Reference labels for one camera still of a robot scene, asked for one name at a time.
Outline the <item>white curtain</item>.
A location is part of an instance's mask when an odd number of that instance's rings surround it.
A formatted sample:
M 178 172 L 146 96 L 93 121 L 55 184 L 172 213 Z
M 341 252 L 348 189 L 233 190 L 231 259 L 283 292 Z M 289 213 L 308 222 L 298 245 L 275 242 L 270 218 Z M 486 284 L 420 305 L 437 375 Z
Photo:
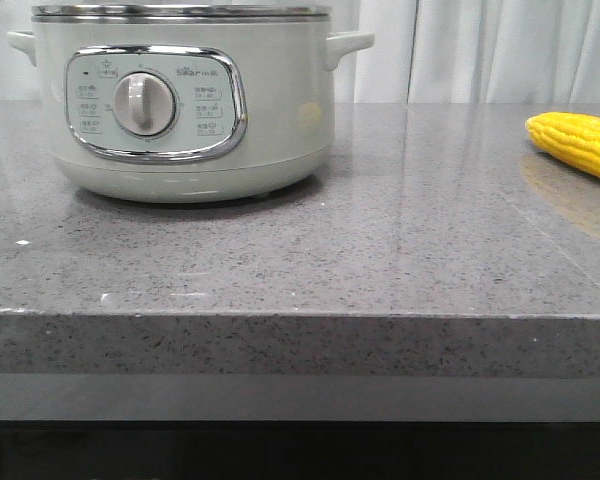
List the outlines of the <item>white curtain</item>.
M 600 103 L 600 1 L 300 1 L 324 22 L 37 23 L 0 1 L 0 98 L 59 99 L 90 47 L 159 47 L 169 79 L 236 70 L 258 101 Z

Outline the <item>glass pot lid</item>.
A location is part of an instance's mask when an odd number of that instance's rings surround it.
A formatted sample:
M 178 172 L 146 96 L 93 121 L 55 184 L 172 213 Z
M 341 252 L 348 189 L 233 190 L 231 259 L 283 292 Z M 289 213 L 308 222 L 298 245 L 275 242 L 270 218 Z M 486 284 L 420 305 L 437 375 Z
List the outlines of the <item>glass pot lid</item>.
M 37 23 L 263 23 L 324 22 L 331 8 L 321 5 L 249 4 L 51 4 L 31 8 Z

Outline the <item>yellow corn cob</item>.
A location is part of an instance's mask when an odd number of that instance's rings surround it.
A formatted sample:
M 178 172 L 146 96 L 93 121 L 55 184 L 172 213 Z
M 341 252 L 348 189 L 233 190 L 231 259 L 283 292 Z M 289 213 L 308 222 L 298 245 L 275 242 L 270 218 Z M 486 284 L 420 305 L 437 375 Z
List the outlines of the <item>yellow corn cob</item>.
M 600 117 L 545 112 L 528 118 L 525 128 L 539 149 L 600 179 Z

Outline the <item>pale green electric cooking pot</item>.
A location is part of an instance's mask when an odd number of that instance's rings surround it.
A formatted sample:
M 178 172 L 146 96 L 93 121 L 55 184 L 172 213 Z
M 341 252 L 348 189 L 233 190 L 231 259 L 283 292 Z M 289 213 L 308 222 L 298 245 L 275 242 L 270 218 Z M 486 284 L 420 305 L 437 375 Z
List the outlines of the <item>pale green electric cooking pot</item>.
M 313 174 L 334 141 L 334 103 L 249 105 L 236 70 L 169 79 L 159 47 L 90 47 L 62 98 L 42 99 L 51 156 L 108 197 L 199 203 L 266 194 Z

